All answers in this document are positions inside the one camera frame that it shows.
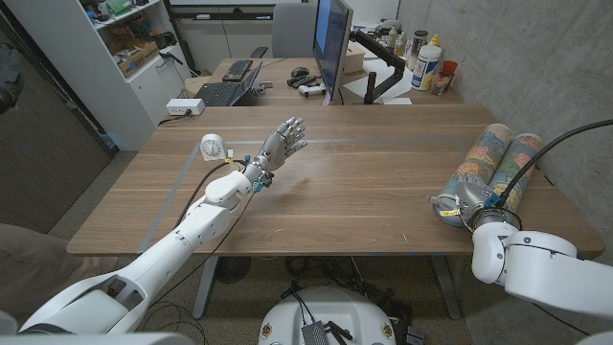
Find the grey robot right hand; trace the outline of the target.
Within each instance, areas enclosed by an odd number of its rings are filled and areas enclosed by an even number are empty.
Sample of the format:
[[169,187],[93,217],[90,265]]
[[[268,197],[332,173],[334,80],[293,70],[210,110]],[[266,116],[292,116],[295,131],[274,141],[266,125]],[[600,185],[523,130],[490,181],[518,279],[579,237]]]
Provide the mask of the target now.
[[460,228],[476,229],[493,221],[505,221],[501,211],[486,209],[493,196],[483,179],[468,172],[455,172],[438,195],[428,197],[435,216],[442,222]]

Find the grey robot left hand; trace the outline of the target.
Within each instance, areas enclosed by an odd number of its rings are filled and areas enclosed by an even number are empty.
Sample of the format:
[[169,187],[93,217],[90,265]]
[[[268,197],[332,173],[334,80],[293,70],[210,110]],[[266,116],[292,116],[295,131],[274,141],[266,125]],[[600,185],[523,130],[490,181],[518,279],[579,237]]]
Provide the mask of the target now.
[[303,141],[303,120],[292,117],[266,137],[260,152],[242,172],[253,186],[260,183],[269,186],[274,177],[272,172],[280,168],[289,156],[307,145],[307,142]]

